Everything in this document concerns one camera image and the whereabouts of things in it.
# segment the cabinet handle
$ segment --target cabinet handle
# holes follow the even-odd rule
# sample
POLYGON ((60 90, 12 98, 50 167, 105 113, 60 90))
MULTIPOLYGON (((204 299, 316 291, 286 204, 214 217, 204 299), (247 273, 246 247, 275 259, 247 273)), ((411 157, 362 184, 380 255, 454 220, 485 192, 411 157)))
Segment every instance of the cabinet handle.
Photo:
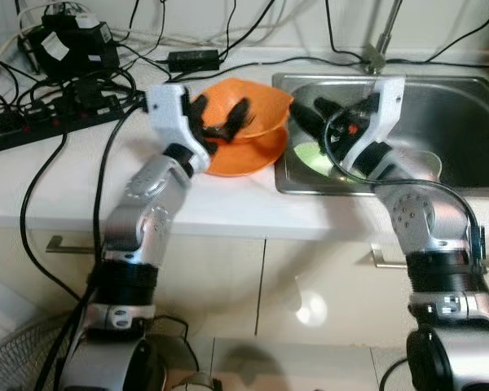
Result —
MULTIPOLYGON (((408 265, 405 262, 386 261, 382 255, 381 247, 378 244, 372 244, 372 258, 375 267, 381 269, 407 269, 408 265)), ((489 255, 483 260, 483 264, 486 266, 489 272, 489 255)))
POLYGON ((62 246, 64 238, 59 235, 54 235, 46 247, 46 253, 57 254, 94 254, 95 250, 92 247, 67 247, 62 246))

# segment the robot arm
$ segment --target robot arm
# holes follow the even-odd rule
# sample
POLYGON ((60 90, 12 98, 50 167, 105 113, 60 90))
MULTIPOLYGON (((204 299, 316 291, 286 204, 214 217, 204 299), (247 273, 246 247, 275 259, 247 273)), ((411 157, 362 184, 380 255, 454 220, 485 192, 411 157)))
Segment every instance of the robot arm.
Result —
POLYGON ((165 368, 145 333, 156 312, 152 298, 171 222, 191 176, 208 169, 210 146, 196 129, 201 112, 191 113, 181 85, 152 88, 147 106, 165 151, 129 181, 108 217, 95 293, 59 378, 63 391, 155 390, 165 383, 165 368))
MULTIPOLYGON (((382 86, 377 90, 376 84, 375 99, 360 104, 372 107, 369 102, 379 103, 371 113, 368 130, 353 142, 348 140, 353 147, 342 159, 343 165, 346 162, 374 180, 437 182, 439 171, 435 172, 430 152, 397 151, 384 141, 390 129, 381 117, 391 118, 384 107, 395 113, 391 104, 403 96, 403 84, 401 90, 395 88, 398 82, 390 78, 389 89, 382 86), (381 125, 384 137, 377 138, 376 131, 370 133, 373 123, 381 125)), ((340 145, 341 137, 335 142, 340 145)), ((407 359, 415 388, 489 390, 489 288, 482 264, 483 229, 471 226, 466 207, 438 188, 397 185, 374 190, 390 214, 412 282, 408 308, 418 329, 407 339, 407 359)))

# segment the orange plastic bowl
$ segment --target orange plastic bowl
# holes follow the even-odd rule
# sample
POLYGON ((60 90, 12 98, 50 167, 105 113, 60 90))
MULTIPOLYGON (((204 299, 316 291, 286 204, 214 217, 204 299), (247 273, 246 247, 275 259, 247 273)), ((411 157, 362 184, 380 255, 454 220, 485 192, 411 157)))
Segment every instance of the orange plastic bowl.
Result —
POLYGON ((240 79, 226 79, 207 88, 202 93, 208 99, 203 113, 206 126, 221 125, 228 113, 243 98, 250 102, 249 115, 252 121, 234 138, 233 143, 246 141, 277 130, 288 120, 291 95, 276 88, 240 79))
POLYGON ((206 173, 219 177, 239 177, 275 163, 286 148, 288 132, 281 126, 262 136, 250 138, 247 143, 226 144, 219 139, 213 141, 219 147, 206 173))

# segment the red button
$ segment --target red button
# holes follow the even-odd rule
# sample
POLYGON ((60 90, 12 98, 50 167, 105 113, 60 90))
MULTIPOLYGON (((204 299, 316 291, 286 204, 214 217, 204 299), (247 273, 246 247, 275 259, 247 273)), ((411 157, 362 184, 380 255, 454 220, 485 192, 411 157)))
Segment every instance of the red button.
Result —
POLYGON ((356 124, 350 124, 350 126, 348 126, 348 134, 357 134, 358 131, 359 127, 356 124))

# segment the faucet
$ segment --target faucet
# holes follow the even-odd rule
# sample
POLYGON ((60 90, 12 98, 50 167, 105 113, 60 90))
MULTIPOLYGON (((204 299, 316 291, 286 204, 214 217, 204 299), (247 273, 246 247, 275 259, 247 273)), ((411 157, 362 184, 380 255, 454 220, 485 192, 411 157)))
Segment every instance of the faucet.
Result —
POLYGON ((391 7, 390 17, 387 22, 385 22, 385 28, 381 36, 378 38, 377 46, 368 44, 367 55, 368 55, 368 67, 366 72, 369 75, 377 75, 385 67, 385 52, 388 49, 391 41, 391 30, 393 29, 394 22, 397 20, 397 15, 399 14, 400 6, 403 0, 394 0, 393 6, 391 7))

